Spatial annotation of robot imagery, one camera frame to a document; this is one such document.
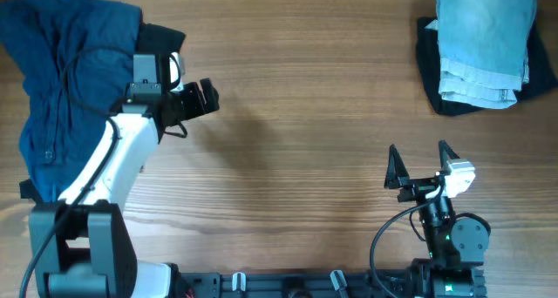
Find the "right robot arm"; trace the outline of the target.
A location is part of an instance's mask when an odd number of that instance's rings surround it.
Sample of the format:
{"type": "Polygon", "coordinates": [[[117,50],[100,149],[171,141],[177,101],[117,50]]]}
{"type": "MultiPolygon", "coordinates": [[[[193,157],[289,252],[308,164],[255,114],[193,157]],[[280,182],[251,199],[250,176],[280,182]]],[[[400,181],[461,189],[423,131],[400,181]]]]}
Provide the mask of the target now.
{"type": "Polygon", "coordinates": [[[440,170],[430,178],[414,179],[398,149],[390,146],[384,180],[398,189],[399,202],[413,202],[429,257],[415,259],[405,270],[405,284],[393,289],[399,297],[485,297],[480,267],[489,246],[491,227],[473,213],[456,213],[452,199],[473,183],[474,165],[444,141],[439,142],[440,170]]]}

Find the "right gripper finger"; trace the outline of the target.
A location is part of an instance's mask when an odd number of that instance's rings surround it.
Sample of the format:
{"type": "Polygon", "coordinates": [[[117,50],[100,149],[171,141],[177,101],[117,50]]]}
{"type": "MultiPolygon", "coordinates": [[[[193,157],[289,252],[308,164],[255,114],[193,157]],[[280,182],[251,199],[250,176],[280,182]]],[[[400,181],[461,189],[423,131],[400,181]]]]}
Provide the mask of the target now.
{"type": "Polygon", "coordinates": [[[450,159],[459,159],[459,155],[446,143],[445,140],[439,141],[439,161],[440,166],[444,167],[450,159]]]}
{"type": "Polygon", "coordinates": [[[399,189],[410,184],[411,178],[406,170],[397,147],[392,144],[389,147],[388,166],[384,179],[385,189],[399,189]]]}

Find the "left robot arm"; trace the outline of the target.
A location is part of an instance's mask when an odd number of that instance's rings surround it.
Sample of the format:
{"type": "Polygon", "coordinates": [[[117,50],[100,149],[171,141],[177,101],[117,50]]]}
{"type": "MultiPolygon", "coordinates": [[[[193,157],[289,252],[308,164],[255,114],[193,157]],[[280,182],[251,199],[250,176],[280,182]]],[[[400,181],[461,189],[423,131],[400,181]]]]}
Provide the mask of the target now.
{"type": "Polygon", "coordinates": [[[174,264],[140,261],[122,209],[141,167],[165,135],[166,115],[176,125],[219,110],[208,78],[179,91],[142,92],[106,116],[102,139],[79,176],[30,216],[32,259],[19,296],[31,280],[42,297],[192,297],[174,264]]]}

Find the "light blue denim shorts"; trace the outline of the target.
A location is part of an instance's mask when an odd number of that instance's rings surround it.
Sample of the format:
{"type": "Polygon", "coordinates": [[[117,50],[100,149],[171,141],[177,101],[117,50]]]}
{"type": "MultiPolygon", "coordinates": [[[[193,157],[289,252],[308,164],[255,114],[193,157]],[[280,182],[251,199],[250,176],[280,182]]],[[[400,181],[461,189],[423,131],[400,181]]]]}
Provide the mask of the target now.
{"type": "Polygon", "coordinates": [[[537,0],[436,0],[438,93],[448,102],[506,109],[529,82],[527,41],[537,0]]]}

